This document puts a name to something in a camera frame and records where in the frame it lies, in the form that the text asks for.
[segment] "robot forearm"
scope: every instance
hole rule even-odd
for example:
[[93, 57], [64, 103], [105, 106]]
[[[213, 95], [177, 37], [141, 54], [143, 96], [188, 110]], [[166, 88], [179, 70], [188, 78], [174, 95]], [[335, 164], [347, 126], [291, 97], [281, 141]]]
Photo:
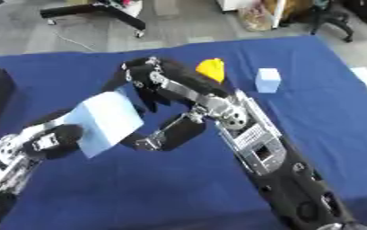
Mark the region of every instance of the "robot forearm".
[[[242, 91], [228, 93], [220, 85], [209, 84], [209, 79], [199, 73], [170, 70], [181, 66], [163, 62], [166, 65], [150, 57], [141, 60], [140, 67], [137, 63], [125, 64], [123, 71], [137, 91], [147, 91], [142, 100], [151, 108], [156, 108], [155, 100], [149, 102], [148, 97], [158, 93], [183, 102], [189, 110], [168, 120], [149, 137], [136, 140], [136, 147], [169, 151], [201, 134], [204, 119], [212, 119], [259, 194], [286, 226], [293, 230], [367, 230], [356, 224], [317, 170], [301, 157], [253, 99]], [[177, 73], [185, 73], [180, 76], [183, 79], [179, 80]], [[185, 84], [188, 75], [193, 82]]]

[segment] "white bag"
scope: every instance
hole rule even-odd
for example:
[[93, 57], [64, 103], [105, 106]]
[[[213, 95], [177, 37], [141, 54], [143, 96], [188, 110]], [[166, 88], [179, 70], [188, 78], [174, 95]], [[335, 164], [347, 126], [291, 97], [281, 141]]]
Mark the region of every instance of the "white bag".
[[267, 10], [259, 1], [240, 7], [239, 19], [248, 31], [269, 31], [272, 27]]

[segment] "chair wheel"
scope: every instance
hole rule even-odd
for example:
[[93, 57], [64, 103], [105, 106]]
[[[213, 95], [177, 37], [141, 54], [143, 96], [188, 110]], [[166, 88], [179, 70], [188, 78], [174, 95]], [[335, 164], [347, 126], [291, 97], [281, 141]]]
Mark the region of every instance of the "chair wheel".
[[352, 37], [346, 37], [346, 38], [344, 38], [344, 42], [346, 42], [346, 43], [350, 43], [352, 41], [354, 41], [354, 39]]
[[55, 20], [52, 20], [52, 19], [48, 19], [47, 21], [48, 25], [56, 25], [56, 21]]
[[145, 31], [135, 31], [135, 37], [141, 39], [145, 35]]

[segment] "screw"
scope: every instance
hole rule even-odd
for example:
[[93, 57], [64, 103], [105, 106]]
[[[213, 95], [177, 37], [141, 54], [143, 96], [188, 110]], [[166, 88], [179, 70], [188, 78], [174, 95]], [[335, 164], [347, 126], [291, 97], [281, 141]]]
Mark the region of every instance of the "screw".
[[293, 170], [296, 172], [296, 173], [301, 173], [303, 172], [304, 170], [306, 169], [306, 165], [304, 165], [303, 163], [296, 163], [293, 165]]

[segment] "table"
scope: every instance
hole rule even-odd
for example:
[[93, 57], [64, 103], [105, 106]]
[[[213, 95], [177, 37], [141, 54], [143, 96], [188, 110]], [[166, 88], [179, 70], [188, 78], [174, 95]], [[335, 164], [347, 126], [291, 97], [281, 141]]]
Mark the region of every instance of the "table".
[[[222, 58], [232, 83], [253, 96], [367, 224], [367, 88], [315, 37], [190, 44], [109, 54], [0, 57], [18, 92], [0, 119], [0, 137], [31, 119], [99, 91], [124, 60], [157, 55], [195, 67]], [[275, 94], [255, 93], [260, 67], [276, 67]], [[136, 96], [127, 89], [132, 101]], [[143, 132], [182, 111], [161, 107]], [[116, 146], [85, 159], [45, 162], [0, 229], [283, 229], [209, 126], [170, 153]]]

